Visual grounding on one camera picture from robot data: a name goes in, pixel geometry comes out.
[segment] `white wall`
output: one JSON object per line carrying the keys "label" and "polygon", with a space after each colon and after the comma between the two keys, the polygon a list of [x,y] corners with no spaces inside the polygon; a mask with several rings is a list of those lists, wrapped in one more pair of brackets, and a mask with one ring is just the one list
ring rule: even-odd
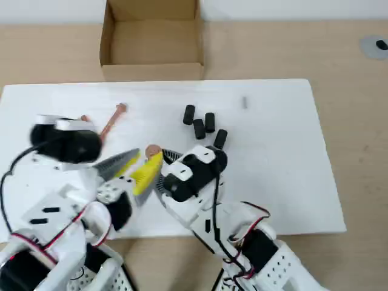
{"label": "white wall", "polygon": [[[388,18],[388,0],[202,1],[211,20]],[[98,23],[104,6],[105,0],[0,0],[0,24]]]}

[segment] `small wooden stick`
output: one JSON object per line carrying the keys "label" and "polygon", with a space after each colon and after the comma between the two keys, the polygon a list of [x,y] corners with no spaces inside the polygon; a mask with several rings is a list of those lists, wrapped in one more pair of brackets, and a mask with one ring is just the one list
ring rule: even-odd
{"label": "small wooden stick", "polygon": [[107,125],[105,125],[104,129],[100,133],[100,138],[102,142],[105,141],[110,129],[115,125],[117,119],[120,117],[120,115],[127,111],[127,106],[124,103],[120,103],[116,106],[116,112],[112,115],[112,117],[109,119]]}

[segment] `mounting hole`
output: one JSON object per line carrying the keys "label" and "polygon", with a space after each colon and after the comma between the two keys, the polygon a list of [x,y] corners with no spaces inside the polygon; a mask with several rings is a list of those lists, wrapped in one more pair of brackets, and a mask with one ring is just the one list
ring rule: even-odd
{"label": "mounting hole", "polygon": [[380,39],[379,41],[376,42],[376,46],[380,50],[388,50],[388,44],[385,41],[383,41],[382,39]]}

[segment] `black round object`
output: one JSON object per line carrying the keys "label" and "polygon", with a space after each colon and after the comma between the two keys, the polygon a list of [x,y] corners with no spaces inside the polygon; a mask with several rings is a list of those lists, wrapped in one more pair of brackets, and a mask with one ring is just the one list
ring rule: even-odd
{"label": "black round object", "polygon": [[194,133],[196,139],[204,139],[206,137],[205,125],[202,119],[196,119],[193,121]]}
{"label": "black round object", "polygon": [[214,140],[214,146],[217,149],[222,150],[224,148],[228,132],[224,129],[220,129],[217,133],[216,139]]}
{"label": "black round object", "polygon": [[187,105],[184,111],[183,123],[186,125],[192,125],[194,120],[195,106]]}
{"label": "black round object", "polygon": [[382,39],[380,39],[379,41],[376,42],[376,45],[377,47],[380,49],[380,50],[388,50],[388,44],[383,41]]}
{"label": "black round object", "polygon": [[213,112],[208,112],[205,114],[205,130],[207,133],[216,131],[216,122]]}

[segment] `black cable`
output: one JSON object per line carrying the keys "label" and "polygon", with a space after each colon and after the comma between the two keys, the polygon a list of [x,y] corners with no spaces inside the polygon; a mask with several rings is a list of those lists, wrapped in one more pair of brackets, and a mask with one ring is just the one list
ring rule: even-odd
{"label": "black cable", "polygon": [[10,233],[12,233],[12,228],[11,228],[11,225],[8,221],[8,216],[5,212],[5,206],[4,206],[4,195],[3,195],[3,188],[4,188],[4,182],[5,182],[5,179],[6,177],[8,176],[12,176],[13,175],[13,170],[16,166],[16,164],[26,155],[28,155],[29,153],[31,152],[34,152],[35,150],[39,150],[40,148],[46,146],[47,144],[53,142],[53,141],[57,141],[58,138],[56,139],[51,139],[49,141],[44,141],[44,142],[41,142],[40,144],[37,144],[36,146],[34,145],[33,147],[30,147],[28,148],[27,150],[23,151],[22,153],[20,153],[14,160],[13,162],[11,163],[11,166],[8,170],[8,172],[4,173],[4,175],[2,176],[1,178],[1,182],[0,182],[0,208],[1,208],[1,215],[4,219],[4,222],[5,222],[5,225],[7,226],[7,229]]}
{"label": "black cable", "polygon": [[[217,217],[216,211],[217,211],[217,200],[218,200],[218,188],[219,188],[219,170],[218,170],[217,162],[215,163],[214,168],[215,168],[214,170],[215,170],[215,175],[216,175],[216,178],[215,178],[216,186],[215,186],[215,189],[214,189],[213,209],[212,209],[214,240],[218,243],[219,247],[222,249],[222,251],[225,253],[225,255],[227,255],[228,259],[231,260],[232,262],[234,262],[241,269],[242,274],[245,275],[245,274],[247,274],[247,270],[244,268],[243,265],[241,265],[238,262],[238,260],[235,257],[233,257],[228,252],[228,250],[225,248],[225,246],[222,243],[221,238],[220,238],[220,229],[217,227],[217,220],[216,220],[216,217]],[[239,290],[244,291],[244,289],[240,286],[240,284],[238,284],[237,280],[235,280],[235,284],[237,285]]]}
{"label": "black cable", "polygon": [[71,280],[71,281],[75,281],[75,280],[78,280],[78,279],[82,278],[82,276],[85,274],[85,269],[84,269],[83,267],[81,267],[81,270],[82,270],[81,276],[78,276],[77,278],[70,279],[70,280]]}

